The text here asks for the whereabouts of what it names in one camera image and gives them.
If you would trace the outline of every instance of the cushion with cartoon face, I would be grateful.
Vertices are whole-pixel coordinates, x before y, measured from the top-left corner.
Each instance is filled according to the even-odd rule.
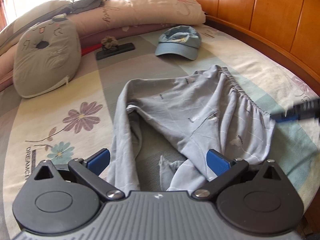
[[[65,15],[34,25],[19,40],[13,84],[31,98],[54,90],[75,75],[81,59],[76,27]]]

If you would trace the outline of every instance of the wooden headboard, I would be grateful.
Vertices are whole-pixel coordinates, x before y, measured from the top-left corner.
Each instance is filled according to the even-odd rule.
[[[291,70],[320,95],[320,0],[197,0],[206,24]]]

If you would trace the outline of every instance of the silver screw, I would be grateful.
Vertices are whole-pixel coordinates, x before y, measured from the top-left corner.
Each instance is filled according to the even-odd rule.
[[[124,193],[120,190],[110,190],[107,192],[107,197],[111,199],[120,199],[124,197]]]
[[[210,191],[206,189],[197,189],[193,194],[196,197],[209,197],[210,196]]]

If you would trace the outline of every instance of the yellow patch on bed sheet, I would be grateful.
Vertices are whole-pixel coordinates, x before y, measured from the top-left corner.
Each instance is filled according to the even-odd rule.
[[[110,148],[111,142],[112,122],[98,71],[44,95],[23,99],[4,167],[4,211],[10,237],[19,232],[12,202],[41,160],[62,164],[76,157],[87,158]]]

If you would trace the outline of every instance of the baseball cap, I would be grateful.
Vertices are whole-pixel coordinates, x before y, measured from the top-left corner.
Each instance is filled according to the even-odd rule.
[[[200,34],[191,26],[181,25],[167,30],[160,36],[155,54],[177,54],[195,60],[200,45]]]

